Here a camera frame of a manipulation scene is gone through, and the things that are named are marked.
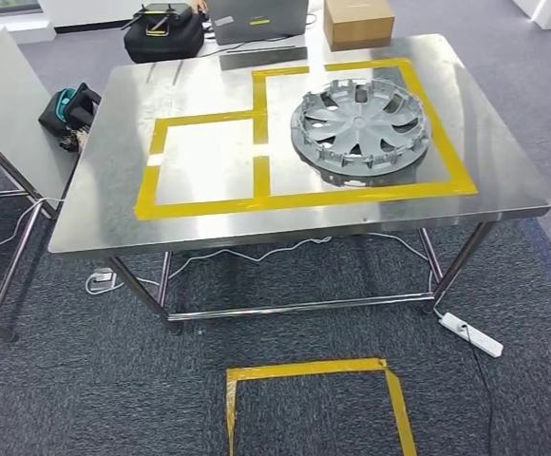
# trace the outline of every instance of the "black case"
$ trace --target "black case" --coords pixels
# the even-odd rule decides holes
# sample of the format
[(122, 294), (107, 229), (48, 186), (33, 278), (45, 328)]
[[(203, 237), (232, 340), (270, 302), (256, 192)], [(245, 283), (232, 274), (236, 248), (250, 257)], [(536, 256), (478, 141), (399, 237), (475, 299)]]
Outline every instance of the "black case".
[[(160, 29), (165, 29), (165, 33), (150, 34), (153, 27), (165, 18)], [(193, 58), (204, 45), (201, 17), (193, 14), (186, 4), (151, 4), (135, 14), (134, 20), (136, 22), (130, 26), (123, 42), (137, 64)]]

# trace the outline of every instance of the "black bag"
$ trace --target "black bag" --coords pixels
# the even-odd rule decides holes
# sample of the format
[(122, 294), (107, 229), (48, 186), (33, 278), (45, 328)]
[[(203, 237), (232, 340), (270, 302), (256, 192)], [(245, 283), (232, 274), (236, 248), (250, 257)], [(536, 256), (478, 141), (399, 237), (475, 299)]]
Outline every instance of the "black bag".
[(69, 152), (78, 152), (76, 131), (89, 129), (94, 121), (94, 104), (101, 98), (85, 83), (77, 90), (65, 88), (51, 97), (39, 122), (58, 139), (59, 144)]
[(196, 57), (204, 45), (202, 18), (186, 4), (150, 4), (123, 29), (125, 50), (137, 64)]

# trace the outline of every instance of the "white cable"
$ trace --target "white cable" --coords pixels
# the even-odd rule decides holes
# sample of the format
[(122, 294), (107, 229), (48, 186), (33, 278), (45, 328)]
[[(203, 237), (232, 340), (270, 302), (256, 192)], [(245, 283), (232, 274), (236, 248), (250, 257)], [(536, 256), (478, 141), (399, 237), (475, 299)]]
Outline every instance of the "white cable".
[(50, 201), (58, 201), (58, 202), (64, 201), (63, 199), (57, 199), (57, 198), (42, 198), (42, 199), (38, 199), (37, 201), (35, 201), (34, 203), (33, 203), (32, 206), (30, 206), (28, 209), (27, 209), (26, 211), (23, 212), (22, 215), (21, 215), (18, 218), (18, 221), (16, 223), (16, 228), (14, 229), (14, 234), (13, 235), (11, 235), (10, 237), (8, 237), (7, 239), (2, 240), (0, 242), (0, 247), (2, 245), (7, 244), (8, 242), (10, 242), (12, 239), (15, 238), (16, 235), (18, 234), (18, 229), (21, 228), (21, 223), (22, 222), (22, 219), (24, 218), (24, 216), (26, 216), (27, 214), (28, 214), (28, 213), (31, 212), (32, 210), (35, 209), (35, 207), (36, 207), (38, 204), (41, 204), (42, 202), (47, 201), (47, 200), (50, 200)]
[(427, 256), (425, 256), (425, 255), (423, 255), (423, 254), (422, 254), (420, 252), (417, 252), (417, 251), (414, 250), (413, 247), (411, 247), (409, 244), (406, 243), (404, 240), (401, 239), (400, 237), (392, 236), (392, 235), (384, 235), (384, 234), (382, 234), (382, 233), (367, 233), (367, 234), (369, 235), (369, 236), (377, 236), (377, 237), (379, 237), (379, 238), (388, 238), (388, 239), (397, 240), (398, 242), (400, 242), (401, 244), (402, 244), (404, 247), (408, 248), (408, 250), (413, 252), (414, 254), (415, 254), (415, 255), (417, 255), (417, 256), (418, 256), (420, 258), (424, 259), (425, 261), (429, 262), (429, 260), (428, 259)]
[(264, 255), (263, 255), (261, 257), (259, 257), (259, 258), (254, 258), (252, 256), (247, 256), (247, 255), (245, 255), (245, 254), (241, 254), (239, 252), (236, 252), (236, 251), (229, 250), (229, 249), (219, 250), (218, 252), (214, 252), (212, 254), (204, 255), (204, 256), (192, 256), (192, 257), (187, 259), (184, 264), (183, 264), (180, 268), (179, 268), (176, 272), (171, 274), (168, 278), (168, 280), (170, 280), (170, 279), (171, 279), (173, 277), (177, 276), (178, 274), (183, 272), (184, 270), (184, 268), (186, 268), (186, 267), (189, 266), (190, 264), (191, 264), (192, 261), (196, 261), (196, 260), (198, 260), (198, 259), (208, 259), (208, 258), (216, 257), (216, 256), (220, 255), (220, 254), (231, 254), (231, 255), (235, 255), (236, 257), (242, 257), (242, 258), (248, 259), (248, 260), (250, 260), (250, 261), (254, 261), (254, 263), (260, 263), (260, 262), (263, 261), (263, 259), (265, 259), (266, 257), (269, 257), (269, 256), (271, 256), (271, 255), (273, 255), (273, 254), (278, 254), (279, 252), (292, 252), (294, 250), (297, 249), (298, 247), (300, 247), (303, 244), (306, 244), (307, 242), (313, 242), (314, 244), (325, 244), (325, 243), (327, 243), (327, 242), (330, 242), (331, 240), (332, 240), (332, 237), (331, 237), (331, 236), (329, 236), (329, 237), (325, 237), (323, 239), (305, 239), (305, 240), (301, 240), (300, 242), (299, 242), (297, 244), (295, 244), (293, 247), (284, 247), (284, 248), (282, 248), (282, 249), (272, 250), (270, 252), (267, 252), (267, 253), (266, 253), (266, 254), (264, 254)]
[[(406, 247), (409, 251), (413, 252), (414, 254), (415, 254), (415, 255), (417, 255), (418, 257), (420, 257), (420, 258), (423, 259), (424, 261), (429, 262), (429, 260), (428, 260), (428, 258), (426, 256), (425, 256), (423, 254), (421, 254), (420, 252), (418, 252), (418, 251), (415, 250), (414, 248), (411, 247), (411, 245), (409, 245), (408, 243), (407, 243), (406, 241), (404, 241), (404, 240), (403, 240), (403, 239), (401, 239), (400, 237), (396, 237), (396, 236), (392, 236), (392, 235), (384, 235), (384, 234), (381, 234), (381, 233), (368, 233), (368, 234), (369, 236), (375, 236), (375, 237), (378, 237), (378, 238), (387, 238), (387, 239), (397, 240), (398, 242), (400, 242), (401, 244), (404, 245), (404, 247)], [(271, 250), (271, 251), (269, 251), (269, 252), (267, 252), (267, 253), (266, 253), (266, 254), (264, 254), (263, 256), (260, 256), (259, 258), (254, 258), (253, 256), (247, 256), (247, 255), (245, 255), (245, 254), (241, 254), (240, 252), (236, 252), (234, 250), (229, 250), (229, 249), (222, 249), (222, 250), (219, 250), (219, 251), (217, 251), (217, 252), (213, 252), (211, 254), (203, 255), (203, 256), (192, 256), (192, 257), (187, 259), (186, 261), (185, 261), (184, 264), (183, 264), (180, 268), (179, 268), (177, 271), (174, 271), (174, 273), (169, 275), (168, 277), (168, 280), (171, 280), (171, 279), (172, 279), (172, 278), (174, 278), (175, 276), (177, 276), (178, 274), (184, 271), (187, 266), (189, 266), (190, 264), (191, 264), (193, 261), (197, 261), (197, 260), (200, 260), (200, 259), (208, 259), (208, 258), (212, 258), (212, 257), (217, 257), (217, 256), (220, 255), (220, 254), (230, 254), (230, 255), (236, 256), (236, 257), (241, 257), (241, 258), (244, 258), (244, 259), (248, 259), (249, 261), (252, 261), (252, 262), (254, 262), (254, 263), (260, 263), (260, 262), (264, 260), (265, 258), (272, 256), (273, 254), (278, 254), (278, 253), (280, 253), (280, 252), (292, 252), (294, 250), (296, 250), (296, 249), (300, 247), (301, 245), (306, 244), (308, 242), (312, 242), (314, 244), (325, 244), (325, 243), (327, 243), (327, 242), (330, 242), (331, 240), (332, 240), (332, 237), (331, 237), (331, 236), (324, 237), (322, 239), (314, 239), (314, 238), (305, 239), (305, 240), (301, 240), (300, 242), (298, 242), (298, 243), (297, 243), (297, 244), (295, 244), (295, 245), (294, 245), (292, 247), (282, 247), (281, 249)], [(430, 271), (429, 274), (430, 274), (430, 278), (429, 278), (429, 283), (428, 284), (428, 289), (431, 291), (431, 288), (432, 288), (432, 285), (431, 285), (431, 283), (432, 283), (432, 272)], [(89, 288), (90, 280), (91, 280), (91, 278), (92, 277), (90, 276), (87, 280), (85, 280), (85, 291), (88, 292), (89, 295), (102, 295), (102, 294), (104, 294), (104, 293), (109, 293), (109, 292), (112, 292), (113, 290), (117, 290), (119, 288), (121, 288), (123, 285), (123, 283), (119, 283), (117, 285), (113, 286), (113, 288), (107, 288), (106, 290), (101, 290), (101, 291), (97, 291), (97, 292), (93, 292), (93, 291), (91, 291), (90, 288)], [(159, 287), (159, 286), (159, 283), (153, 282), (153, 281), (151, 281), (151, 280), (147, 280), (147, 279), (140, 278), (140, 277), (138, 277), (137, 279), (139, 281), (140, 281), (140, 282), (149, 283), (149, 284), (151, 284), (151, 285), (155, 285), (156, 287)]]
[[(324, 244), (324, 243), (326, 243), (326, 242), (330, 242), (331, 239), (332, 239), (332, 237), (325, 237), (323, 239), (305, 239), (305, 240), (301, 240), (300, 242), (298, 242), (298, 243), (294, 245), (293, 247), (284, 247), (284, 248), (282, 248), (282, 249), (272, 250), (272, 251), (267, 252), (267, 253), (266, 253), (266, 254), (264, 254), (263, 256), (260, 256), (259, 258), (254, 258), (254, 257), (252, 257), (252, 256), (247, 256), (247, 255), (245, 255), (245, 254), (241, 254), (239, 252), (235, 252), (233, 250), (229, 250), (229, 249), (219, 250), (218, 252), (214, 252), (214, 253), (211, 253), (211, 254), (204, 255), (204, 256), (192, 256), (192, 257), (187, 259), (183, 265), (182, 265), (180, 268), (179, 268), (176, 272), (174, 272), (173, 274), (171, 274), (168, 278), (168, 280), (170, 280), (170, 279), (171, 279), (171, 278), (173, 278), (174, 276), (177, 276), (177, 275), (183, 272), (185, 268), (186, 268), (187, 266), (189, 266), (190, 264), (191, 264), (193, 261), (196, 261), (196, 260), (199, 260), (199, 259), (208, 259), (208, 258), (216, 257), (216, 256), (220, 255), (220, 254), (227, 253), (227, 254), (235, 255), (236, 257), (242, 257), (242, 258), (245, 258), (245, 259), (248, 259), (248, 260), (251, 260), (251, 261), (254, 261), (255, 263), (260, 263), (260, 262), (263, 261), (263, 259), (265, 259), (266, 257), (271, 256), (271, 255), (273, 255), (273, 254), (277, 254), (277, 253), (279, 253), (279, 252), (291, 252), (293, 250), (297, 249), (298, 247), (300, 247), (303, 244), (306, 244), (307, 242), (313, 242), (314, 244)], [(159, 283), (153, 282), (153, 280), (147, 280), (147, 279), (145, 279), (145, 278), (140, 278), (140, 277), (137, 277), (137, 278), (139, 281), (140, 281), (140, 282), (148, 283), (148, 284), (150, 284), (150, 285), (155, 285), (156, 287), (159, 287), (159, 286)], [(115, 286), (113, 286), (112, 288), (107, 288), (107, 289), (105, 289), (105, 290), (100, 290), (100, 291), (97, 291), (97, 292), (93, 292), (93, 291), (90, 290), (90, 281), (91, 280), (92, 280), (92, 276), (91, 275), (90, 275), (89, 277), (88, 277), (87, 280), (85, 280), (85, 291), (88, 292), (88, 295), (92, 295), (92, 296), (102, 295), (102, 294), (104, 294), (104, 293), (112, 292), (113, 290), (117, 290), (118, 288), (121, 288), (123, 285), (123, 283), (122, 282), (122, 283), (119, 283), (117, 285), (115, 285)]]
[[(140, 282), (148, 283), (150, 285), (155, 285), (156, 287), (159, 287), (159, 286), (159, 283), (154, 282), (153, 280), (147, 280), (146, 278), (139, 278), (139, 277), (137, 279), (139, 281), (140, 281)], [(87, 280), (85, 280), (85, 291), (88, 292), (88, 295), (92, 295), (92, 296), (102, 295), (102, 294), (104, 294), (104, 293), (109, 293), (109, 292), (112, 292), (113, 290), (117, 290), (118, 288), (122, 288), (123, 286), (123, 282), (122, 282), (122, 283), (118, 283), (117, 285), (115, 285), (113, 288), (107, 288), (106, 290), (100, 290), (100, 291), (97, 291), (97, 292), (93, 292), (92, 290), (90, 290), (90, 281), (91, 280), (92, 280), (92, 276), (91, 275), (90, 275), (89, 277), (88, 277)]]

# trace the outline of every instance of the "cardboard box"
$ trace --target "cardboard box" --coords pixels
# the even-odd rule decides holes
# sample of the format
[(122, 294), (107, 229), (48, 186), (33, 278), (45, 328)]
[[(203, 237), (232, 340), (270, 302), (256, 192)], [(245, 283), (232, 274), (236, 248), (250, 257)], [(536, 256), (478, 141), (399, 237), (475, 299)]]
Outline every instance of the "cardboard box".
[(385, 0), (325, 0), (325, 34), (331, 50), (387, 46), (394, 12)]

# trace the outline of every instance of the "laptop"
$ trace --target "laptop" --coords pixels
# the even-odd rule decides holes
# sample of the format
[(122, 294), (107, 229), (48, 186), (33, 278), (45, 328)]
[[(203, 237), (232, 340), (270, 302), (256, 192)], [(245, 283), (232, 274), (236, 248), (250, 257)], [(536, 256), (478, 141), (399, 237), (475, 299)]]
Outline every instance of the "laptop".
[(219, 45), (305, 33), (309, 0), (208, 0)]

